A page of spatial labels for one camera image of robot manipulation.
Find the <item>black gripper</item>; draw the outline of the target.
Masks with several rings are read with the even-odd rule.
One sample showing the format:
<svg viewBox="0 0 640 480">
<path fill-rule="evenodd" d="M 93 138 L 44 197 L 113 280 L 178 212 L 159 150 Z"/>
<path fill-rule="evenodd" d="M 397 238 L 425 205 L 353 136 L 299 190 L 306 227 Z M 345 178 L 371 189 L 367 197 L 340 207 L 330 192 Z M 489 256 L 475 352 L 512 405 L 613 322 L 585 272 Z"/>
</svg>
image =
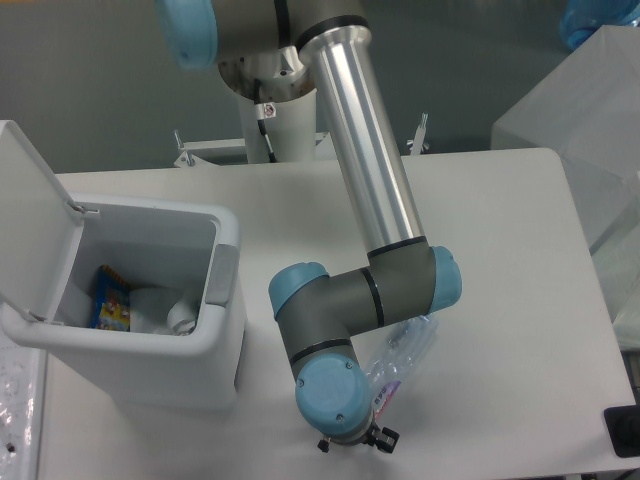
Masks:
<svg viewBox="0 0 640 480">
<path fill-rule="evenodd" d="M 369 445 L 384 453 L 393 453 L 399 440 L 399 434 L 387 427 L 380 428 L 375 420 L 366 422 L 362 428 L 348 437 L 322 437 L 317 448 L 328 452 L 331 444 L 341 446 Z"/>
</svg>

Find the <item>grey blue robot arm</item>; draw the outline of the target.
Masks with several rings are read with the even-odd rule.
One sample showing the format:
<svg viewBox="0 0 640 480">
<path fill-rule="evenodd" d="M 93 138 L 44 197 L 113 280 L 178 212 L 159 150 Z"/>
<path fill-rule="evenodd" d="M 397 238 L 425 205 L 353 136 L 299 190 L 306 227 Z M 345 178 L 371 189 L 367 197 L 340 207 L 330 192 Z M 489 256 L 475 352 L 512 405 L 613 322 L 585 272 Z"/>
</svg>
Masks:
<svg viewBox="0 0 640 480">
<path fill-rule="evenodd" d="M 316 262 L 269 284 L 295 399 L 320 433 L 319 448 L 365 444 L 390 453 L 398 434 L 380 427 L 352 338 L 453 306 L 462 279 L 452 253 L 428 243 L 368 53 L 358 1 L 159 1 L 174 58 L 204 69 L 295 49 L 328 116 L 337 160 L 368 264 L 336 276 Z"/>
</svg>

